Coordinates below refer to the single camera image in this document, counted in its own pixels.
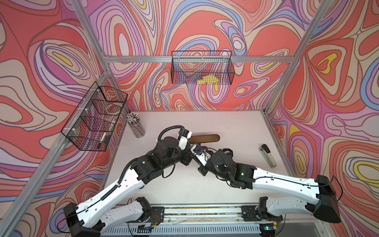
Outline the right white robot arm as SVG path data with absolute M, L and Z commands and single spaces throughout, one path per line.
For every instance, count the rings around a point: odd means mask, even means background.
M 340 223 L 339 198 L 333 187 L 335 177 L 318 175 L 295 178 L 272 173 L 261 168 L 236 163 L 230 149 L 194 148 L 192 157 L 199 164 L 199 172 L 212 173 L 219 180 L 236 189 L 269 190 L 285 194 L 282 199 L 261 197 L 257 209 L 262 219 L 285 214 L 309 214 L 328 223 Z

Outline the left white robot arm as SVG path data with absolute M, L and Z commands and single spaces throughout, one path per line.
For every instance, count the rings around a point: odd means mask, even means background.
M 64 220 L 68 226 L 67 233 L 72 237 L 99 237 L 124 223 L 146 220 L 152 209 L 146 198 L 139 197 L 122 207 L 116 207 L 116 204 L 162 176 L 165 168 L 175 166 L 188 157 L 191 135 L 182 125 L 164 129 L 155 148 L 131 160 L 118 180 L 87 201 L 66 205 Z

